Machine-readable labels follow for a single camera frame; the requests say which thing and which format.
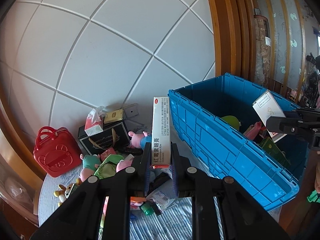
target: black gift box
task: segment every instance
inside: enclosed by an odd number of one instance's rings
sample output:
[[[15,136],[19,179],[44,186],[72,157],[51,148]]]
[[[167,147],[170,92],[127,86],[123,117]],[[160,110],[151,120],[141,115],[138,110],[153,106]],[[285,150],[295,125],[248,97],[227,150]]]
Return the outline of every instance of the black gift box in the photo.
[[[78,139],[89,154],[98,155],[103,153],[105,151],[104,149],[108,149],[112,146],[112,128],[115,129],[115,132],[117,134],[114,149],[130,144],[130,138],[128,136],[127,127],[124,123],[124,120],[103,124],[103,131],[92,136],[88,136],[84,131],[84,126],[81,126],[78,132]],[[89,140],[89,138],[103,149],[95,146]]]

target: green box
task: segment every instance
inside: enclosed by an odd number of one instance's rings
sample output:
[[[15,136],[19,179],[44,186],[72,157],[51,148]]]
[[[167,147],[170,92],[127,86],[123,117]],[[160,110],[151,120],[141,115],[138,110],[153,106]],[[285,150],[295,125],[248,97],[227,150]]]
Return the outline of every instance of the green box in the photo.
[[[263,139],[260,143],[260,147],[264,149],[270,156],[277,160],[283,167],[288,168],[290,166],[289,161],[276,146],[270,137]]]

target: wall outlet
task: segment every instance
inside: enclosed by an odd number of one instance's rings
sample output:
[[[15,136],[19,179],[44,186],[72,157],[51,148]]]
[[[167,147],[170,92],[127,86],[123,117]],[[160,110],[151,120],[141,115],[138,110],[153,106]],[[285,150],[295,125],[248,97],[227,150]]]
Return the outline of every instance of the wall outlet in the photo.
[[[132,105],[126,106],[123,108],[123,110],[124,110],[124,113],[125,113],[127,119],[134,117],[136,115],[139,115],[137,104],[132,104]]]

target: black clamp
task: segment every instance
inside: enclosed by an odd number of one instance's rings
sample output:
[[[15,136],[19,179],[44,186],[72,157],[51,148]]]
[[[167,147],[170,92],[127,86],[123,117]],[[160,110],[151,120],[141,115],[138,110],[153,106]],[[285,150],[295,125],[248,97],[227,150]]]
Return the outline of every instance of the black clamp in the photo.
[[[109,196],[102,240],[130,236],[130,197],[148,191],[151,144],[132,166],[115,176],[89,177],[32,235],[31,240],[98,239],[105,197]],[[217,179],[191,167],[171,145],[173,185],[179,198],[192,197],[192,239],[289,240],[263,207],[232,177]]]
[[[269,117],[268,131],[302,137],[309,143],[310,150],[320,151],[320,109],[297,108],[284,111],[284,115],[286,117]]]

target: green ball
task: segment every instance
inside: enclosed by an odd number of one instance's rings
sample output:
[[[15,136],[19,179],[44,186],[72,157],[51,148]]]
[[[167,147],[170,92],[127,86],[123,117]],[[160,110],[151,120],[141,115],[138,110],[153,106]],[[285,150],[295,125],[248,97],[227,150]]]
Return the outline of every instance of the green ball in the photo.
[[[233,116],[233,115],[226,115],[224,117],[221,118],[223,121],[227,122],[228,124],[230,124],[231,127],[233,127],[234,129],[236,129],[237,131],[239,131],[240,129],[240,123],[239,120]]]

